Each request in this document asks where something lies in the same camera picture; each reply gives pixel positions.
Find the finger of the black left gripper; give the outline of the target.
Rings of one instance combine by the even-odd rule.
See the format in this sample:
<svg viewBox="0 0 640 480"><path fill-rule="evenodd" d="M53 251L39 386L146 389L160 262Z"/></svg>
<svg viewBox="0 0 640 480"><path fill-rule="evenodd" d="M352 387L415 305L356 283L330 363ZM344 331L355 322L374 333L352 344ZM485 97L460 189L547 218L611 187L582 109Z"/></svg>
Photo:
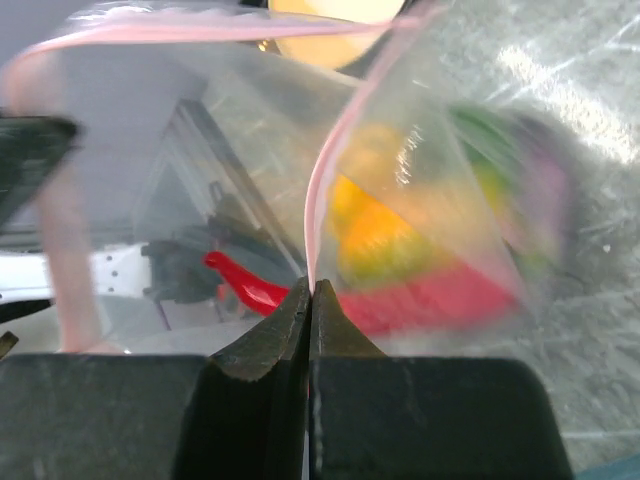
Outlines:
<svg viewBox="0 0 640 480"><path fill-rule="evenodd" d="M2 225L46 184L79 134L80 126L64 117L1 117Z"/></svg>

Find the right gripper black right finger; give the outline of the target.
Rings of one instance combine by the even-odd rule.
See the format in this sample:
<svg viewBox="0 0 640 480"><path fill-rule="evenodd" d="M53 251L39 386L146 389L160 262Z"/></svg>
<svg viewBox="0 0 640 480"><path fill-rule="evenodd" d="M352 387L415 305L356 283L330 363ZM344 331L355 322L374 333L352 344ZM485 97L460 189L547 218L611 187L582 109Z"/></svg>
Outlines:
<svg viewBox="0 0 640 480"><path fill-rule="evenodd" d="M392 357L347 318L328 281L312 297L313 479L569 479L549 397L509 358Z"/></svg>

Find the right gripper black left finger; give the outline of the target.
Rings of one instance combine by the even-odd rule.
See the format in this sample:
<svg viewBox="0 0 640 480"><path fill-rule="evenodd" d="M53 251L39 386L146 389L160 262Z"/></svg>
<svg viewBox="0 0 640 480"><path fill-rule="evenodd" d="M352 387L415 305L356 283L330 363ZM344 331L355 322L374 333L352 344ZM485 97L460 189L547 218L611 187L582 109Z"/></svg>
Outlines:
<svg viewBox="0 0 640 480"><path fill-rule="evenodd" d="M5 479L298 479L309 287L211 356L1 363Z"/></svg>

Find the red chili pepper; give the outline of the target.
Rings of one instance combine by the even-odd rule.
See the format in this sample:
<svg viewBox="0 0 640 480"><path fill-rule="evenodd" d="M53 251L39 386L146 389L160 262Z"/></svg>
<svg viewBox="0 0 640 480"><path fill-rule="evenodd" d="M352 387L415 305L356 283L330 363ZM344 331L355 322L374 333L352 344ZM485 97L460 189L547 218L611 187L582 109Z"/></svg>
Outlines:
<svg viewBox="0 0 640 480"><path fill-rule="evenodd" d="M260 315L274 313L290 292L220 251L204 255L203 263L221 275L244 306ZM511 291L463 263L420 274L408 282L339 292L337 298L346 316L367 335L477 327L496 321L517 305Z"/></svg>

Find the clear zip top bag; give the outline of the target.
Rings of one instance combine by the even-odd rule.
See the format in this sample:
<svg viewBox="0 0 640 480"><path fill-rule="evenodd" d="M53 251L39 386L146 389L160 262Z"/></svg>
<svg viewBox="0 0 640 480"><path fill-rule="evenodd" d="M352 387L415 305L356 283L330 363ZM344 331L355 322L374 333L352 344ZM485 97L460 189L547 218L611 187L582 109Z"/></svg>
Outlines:
<svg viewBox="0 0 640 480"><path fill-rule="evenodd" d="M328 281L336 295L408 282L463 263L511 291L517 305L487 325L367 335L473 338L537 313L561 265L529 239L522 203L523 118L455 96L440 79L430 1L386 24L353 64L330 70L282 56L274 40L306 21L218 4L124 1L72 16L51 39L12 59L2 81L8 116L59 116L80 126L74 149L14 216L1 251L43 253L54 298L4 321L11 354L210 354L266 316L248 309L203 263L220 251L290 290ZM473 166L448 107L469 103L512 124L518 169ZM404 135L389 180L340 163L368 124ZM328 220L344 174L451 254L437 269L371 287L347 285ZM90 255L116 245L175 240L202 250L215 292L179 304L99 295Z"/></svg>

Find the orange green mango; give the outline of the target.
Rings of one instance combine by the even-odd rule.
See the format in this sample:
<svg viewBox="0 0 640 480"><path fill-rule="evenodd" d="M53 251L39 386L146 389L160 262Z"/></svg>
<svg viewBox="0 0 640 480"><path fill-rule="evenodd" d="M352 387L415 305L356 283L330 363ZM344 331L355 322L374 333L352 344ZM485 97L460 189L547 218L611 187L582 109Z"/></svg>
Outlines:
<svg viewBox="0 0 640 480"><path fill-rule="evenodd" d="M389 180L404 135L379 123L355 130L340 157L367 180ZM451 254L344 174L333 182L328 220L337 241L337 269L351 287L403 280L450 262Z"/></svg>

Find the purple eggplant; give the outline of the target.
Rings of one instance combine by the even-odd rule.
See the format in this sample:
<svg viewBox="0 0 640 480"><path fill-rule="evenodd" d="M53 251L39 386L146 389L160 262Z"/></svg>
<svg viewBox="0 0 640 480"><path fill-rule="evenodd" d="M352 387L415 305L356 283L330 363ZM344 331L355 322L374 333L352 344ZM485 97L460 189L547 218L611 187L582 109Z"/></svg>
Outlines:
<svg viewBox="0 0 640 480"><path fill-rule="evenodd" d="M565 256L573 216L571 138L546 122L523 118L518 140L523 154L522 203L528 237L539 253L558 264Z"/></svg>

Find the green bell pepper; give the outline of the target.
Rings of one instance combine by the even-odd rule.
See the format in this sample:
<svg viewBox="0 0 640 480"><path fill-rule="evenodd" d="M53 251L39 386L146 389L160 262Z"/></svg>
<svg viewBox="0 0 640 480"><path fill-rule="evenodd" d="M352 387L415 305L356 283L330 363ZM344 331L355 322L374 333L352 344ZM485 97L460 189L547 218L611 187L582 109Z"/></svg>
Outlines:
<svg viewBox="0 0 640 480"><path fill-rule="evenodd" d="M513 174L519 166L512 124L502 114L469 103L448 107L456 136L473 166L490 166Z"/></svg>

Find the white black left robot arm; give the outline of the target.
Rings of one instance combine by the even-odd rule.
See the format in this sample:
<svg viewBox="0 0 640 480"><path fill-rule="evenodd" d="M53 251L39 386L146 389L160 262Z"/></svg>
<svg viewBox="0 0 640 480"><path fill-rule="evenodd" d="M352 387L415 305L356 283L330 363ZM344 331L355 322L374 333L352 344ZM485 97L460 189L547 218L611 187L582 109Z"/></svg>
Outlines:
<svg viewBox="0 0 640 480"><path fill-rule="evenodd" d="M74 149L79 127L60 117L1 119L1 230L36 197ZM204 272L204 252L175 240L109 246L90 255L99 295L157 304L204 301L215 277ZM47 258L35 251L1 251L1 305L44 306L54 298Z"/></svg>

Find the translucent blue plastic container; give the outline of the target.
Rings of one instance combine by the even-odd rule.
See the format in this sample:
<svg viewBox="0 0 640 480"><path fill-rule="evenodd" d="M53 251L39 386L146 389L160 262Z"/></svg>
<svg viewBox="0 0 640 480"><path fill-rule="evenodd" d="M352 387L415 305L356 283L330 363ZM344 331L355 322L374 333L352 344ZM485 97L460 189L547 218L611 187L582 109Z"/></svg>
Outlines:
<svg viewBox="0 0 640 480"><path fill-rule="evenodd" d="M578 473L576 480L640 480L640 454L618 459Z"/></svg>

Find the cream plate with leaf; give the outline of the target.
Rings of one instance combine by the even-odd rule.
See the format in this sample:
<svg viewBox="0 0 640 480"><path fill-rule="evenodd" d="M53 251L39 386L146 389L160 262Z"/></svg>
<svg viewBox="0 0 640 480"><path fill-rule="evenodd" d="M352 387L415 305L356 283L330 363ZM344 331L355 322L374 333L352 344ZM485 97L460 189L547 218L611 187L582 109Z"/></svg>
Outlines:
<svg viewBox="0 0 640 480"><path fill-rule="evenodd" d="M293 14L308 24L301 35L274 40L291 60L330 70L343 69L374 47L384 32L378 28L406 8L402 0L268 1L272 14Z"/></svg>

